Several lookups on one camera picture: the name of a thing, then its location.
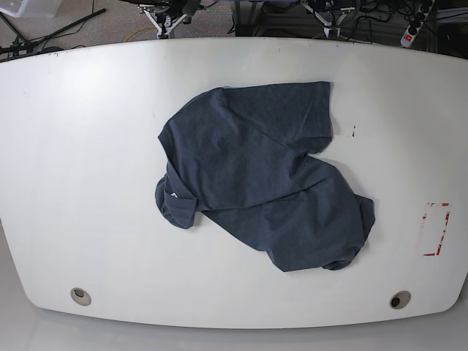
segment metal stand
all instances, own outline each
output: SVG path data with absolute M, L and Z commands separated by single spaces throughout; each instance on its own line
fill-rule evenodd
M 174 29 L 184 22 L 188 16 L 180 14 L 177 18 L 170 17 L 165 6 L 140 5 L 140 11 L 148 17 L 157 29 L 157 39 L 173 39 Z
M 234 1 L 231 3 L 237 37 L 255 36 L 260 25 L 259 15 L 262 6 L 262 2 Z
M 340 25 L 343 23 L 343 20 L 346 18 L 349 12 L 351 11 L 357 11 L 355 7 L 348 7 L 347 12 L 343 12 L 341 16 L 339 16 L 338 20 L 336 23 L 332 23 L 326 19 L 324 19 L 323 16 L 321 16 L 320 13 L 312 9 L 309 5 L 308 0 L 301 0 L 301 6 L 304 7 L 306 10 L 308 10 L 310 13 L 312 13 L 315 18 L 321 22 L 323 25 L 323 32 L 325 33 L 325 36 L 328 38 L 330 36 L 330 31 L 336 30 L 336 36 L 339 37 L 340 35 Z
M 82 22 L 87 21 L 90 18 L 96 17 L 102 13 L 104 13 L 106 9 L 101 9 L 99 11 L 93 12 L 90 15 L 87 15 L 79 20 L 76 20 L 75 22 L 60 28 L 58 31 L 55 31 L 49 35 L 46 35 L 42 39 L 39 39 L 35 42 L 30 42 L 27 40 L 6 18 L 4 15 L 0 14 L 0 18 L 9 26 L 9 28 L 17 35 L 16 40 L 13 42 L 13 45 L 10 46 L 9 48 L 2 48 L 0 47 L 0 55 L 4 53 L 12 53 L 13 56 L 19 56 L 21 51 L 26 51 L 26 53 L 32 53 L 33 49 L 37 48 L 39 45 L 41 45 L 43 42 L 47 42 L 48 40 L 51 40 L 54 38 L 56 35 L 63 33 L 67 29 L 70 29 L 77 24 L 80 24 Z

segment dark blue t-shirt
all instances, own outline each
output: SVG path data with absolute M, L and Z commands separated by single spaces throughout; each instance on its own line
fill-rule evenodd
M 156 203 L 190 228 L 196 211 L 282 271 L 351 263 L 374 224 L 332 165 L 308 156 L 331 142 L 330 83 L 216 88 L 164 126 L 167 174 Z

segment white table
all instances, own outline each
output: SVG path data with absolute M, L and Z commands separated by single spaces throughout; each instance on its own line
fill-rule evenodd
M 60 312 L 209 328 L 444 311 L 468 271 L 467 78 L 454 58 L 302 39 L 138 42 L 0 64 L 0 217 L 26 295 Z M 350 267 L 282 273 L 203 215 L 188 231 L 162 218 L 157 135 L 185 102 L 316 80 L 333 82 L 335 138 L 319 157 L 376 203 Z M 395 310 L 400 290 L 412 300 Z

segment yellow cable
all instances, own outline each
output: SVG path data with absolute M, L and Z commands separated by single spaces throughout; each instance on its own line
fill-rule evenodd
M 145 27 L 145 28 L 142 28 L 142 29 L 138 29 L 137 31 L 134 31 L 133 33 L 131 33 L 126 39 L 125 39 L 125 42 L 128 42 L 129 40 L 131 40 L 131 38 L 133 38 L 135 35 L 138 35 L 139 33 L 142 33 L 144 31 L 149 31 L 150 29 L 156 29 L 155 26 L 148 26 L 148 27 Z

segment power strip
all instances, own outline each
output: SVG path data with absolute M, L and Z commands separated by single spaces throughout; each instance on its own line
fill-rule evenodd
M 423 23 L 429 16 L 432 7 L 434 7 L 435 0 L 422 0 L 419 10 L 416 12 L 415 17 L 409 22 L 407 30 L 404 32 L 403 37 L 401 38 L 401 46 L 404 48 L 409 48 L 412 42 L 415 41 L 416 36 L 418 35 L 421 28 L 423 28 Z

